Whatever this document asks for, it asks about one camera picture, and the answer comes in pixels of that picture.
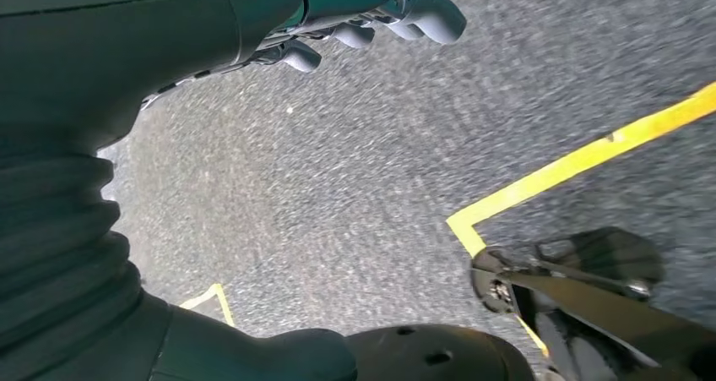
yellow painted line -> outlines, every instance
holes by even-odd
[[[447,218],[455,236],[475,256],[485,242],[475,225],[565,182],[577,174],[716,111],[716,83],[663,111],[643,117],[565,155]]]
[[[221,312],[224,314],[224,321],[226,321],[229,326],[236,327],[236,325],[234,324],[234,317],[231,315],[231,310],[229,309],[229,302],[226,300],[224,287],[221,286],[221,284],[219,283],[212,284],[212,286],[210,286],[209,289],[206,290],[202,295],[185,301],[184,303],[179,305],[179,308],[194,309],[202,303],[207,302],[214,296],[219,299]]]
[[[185,301],[182,305],[179,305],[179,308],[184,308],[184,309],[189,309],[189,310],[194,309],[194,308],[198,307],[199,305],[201,305],[202,303],[207,302],[209,299],[213,298],[214,295],[216,295],[216,290],[215,290],[214,286],[210,286],[209,289],[206,290],[205,293],[203,293],[202,295],[200,295],[196,298],[192,298],[188,301]]]
[[[234,318],[231,316],[231,310],[229,309],[229,303],[226,301],[226,294],[224,294],[224,287],[221,284],[214,284],[213,287],[216,291],[216,296],[219,298],[219,305],[221,305],[221,312],[224,314],[224,320],[231,327],[236,327],[234,324]]]
[[[532,341],[537,345],[537,347],[539,347],[540,350],[542,350],[542,354],[544,354],[545,357],[549,357],[549,356],[550,356],[550,351],[547,350],[547,345],[545,344],[545,342],[542,341],[542,339],[540,339],[540,337],[532,330],[532,328],[530,328],[530,327],[522,320],[522,318],[520,318],[519,316],[517,316],[517,321],[522,325],[522,327],[524,328],[524,330],[527,331],[527,334],[528,334],[529,337],[532,339]]]

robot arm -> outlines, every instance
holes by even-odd
[[[0,379],[351,380],[344,338],[253,339],[142,291],[96,151],[178,82],[251,63],[303,71],[298,38],[387,24],[457,40],[449,0],[0,0]]]

gray asphalt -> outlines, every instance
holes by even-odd
[[[714,80],[716,0],[455,0],[454,46],[381,30],[314,45],[314,74],[249,68],[143,112],[108,155],[147,288],[224,285],[237,326],[440,322],[534,348],[474,299],[445,220]],[[667,261],[654,303],[716,328],[716,118],[478,225],[490,245],[618,225]],[[221,318],[218,308],[208,314]]]

